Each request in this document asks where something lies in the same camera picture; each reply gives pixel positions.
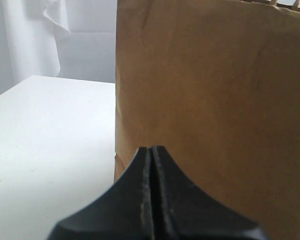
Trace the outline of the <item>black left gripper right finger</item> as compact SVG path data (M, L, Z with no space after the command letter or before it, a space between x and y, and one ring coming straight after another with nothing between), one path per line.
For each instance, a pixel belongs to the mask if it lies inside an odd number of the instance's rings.
M262 226L210 197L178 167L163 146L153 146L152 195L157 240L265 240Z

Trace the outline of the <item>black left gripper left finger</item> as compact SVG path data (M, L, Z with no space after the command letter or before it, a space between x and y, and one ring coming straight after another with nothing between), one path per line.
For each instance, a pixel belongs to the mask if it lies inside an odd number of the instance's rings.
M97 200L59 221L50 240L151 240L151 153L137 150L122 176Z

